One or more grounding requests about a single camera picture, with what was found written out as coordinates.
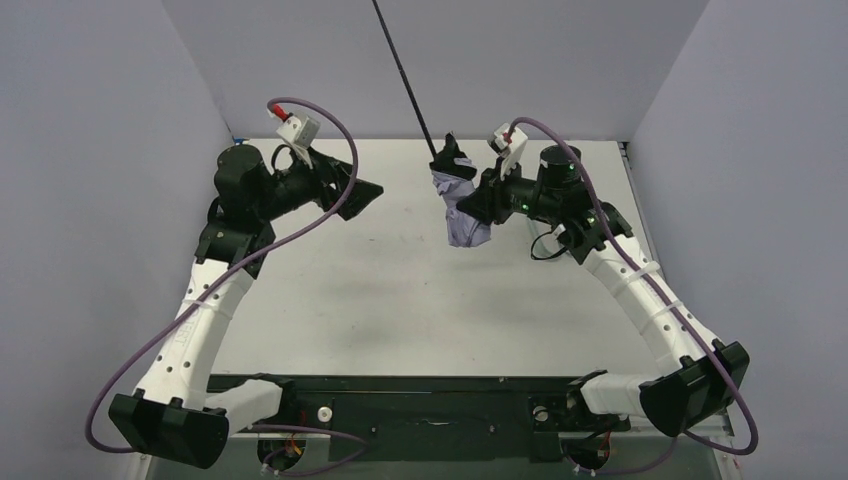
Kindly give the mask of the lilac black umbrella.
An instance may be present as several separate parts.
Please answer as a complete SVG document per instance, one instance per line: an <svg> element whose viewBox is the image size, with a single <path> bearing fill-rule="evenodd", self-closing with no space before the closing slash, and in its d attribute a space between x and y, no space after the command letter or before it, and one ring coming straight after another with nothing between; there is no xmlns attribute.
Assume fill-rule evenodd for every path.
<svg viewBox="0 0 848 480"><path fill-rule="evenodd" d="M460 201L466 199L475 191L474 179L477 175L477 169L466 153L461 150L452 132L445 135L444 144L440 150L435 148L433 137L426 124L379 2L371 0L370 3L431 156L428 167L436 193L445 205L444 218L448 244L456 248L478 247L491 239L491 227L459 209Z"/></svg>

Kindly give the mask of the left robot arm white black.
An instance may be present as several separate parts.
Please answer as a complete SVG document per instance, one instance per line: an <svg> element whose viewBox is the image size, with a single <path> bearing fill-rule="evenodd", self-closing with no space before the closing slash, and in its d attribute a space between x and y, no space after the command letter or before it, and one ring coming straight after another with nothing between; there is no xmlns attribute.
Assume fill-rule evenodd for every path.
<svg viewBox="0 0 848 480"><path fill-rule="evenodd" d="M200 469L221 456L228 438L278 413L284 388L262 377L208 394L211 370L236 309L275 243L274 220L309 203L350 220L379 198L382 186L357 177L352 164L307 149L284 170L270 170L253 145L217 158L214 186L183 305L160 350L108 416L132 451Z"/></svg>

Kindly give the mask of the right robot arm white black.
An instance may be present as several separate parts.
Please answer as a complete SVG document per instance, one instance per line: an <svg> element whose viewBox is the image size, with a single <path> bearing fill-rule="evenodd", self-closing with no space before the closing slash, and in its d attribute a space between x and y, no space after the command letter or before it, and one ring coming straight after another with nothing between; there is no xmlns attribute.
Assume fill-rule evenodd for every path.
<svg viewBox="0 0 848 480"><path fill-rule="evenodd" d="M480 246L494 226L523 215L547 225L560 253L607 289L645 341L658 376L601 373L586 380L579 395L592 413L640 416L675 437L739 403L750 363L745 348L722 341L671 291L630 224L599 198L578 149L546 147L536 176L527 178L519 162L526 142L520 130L498 131L491 140L497 162L478 171L456 137L445 136L429 168L446 206L450 245Z"/></svg>

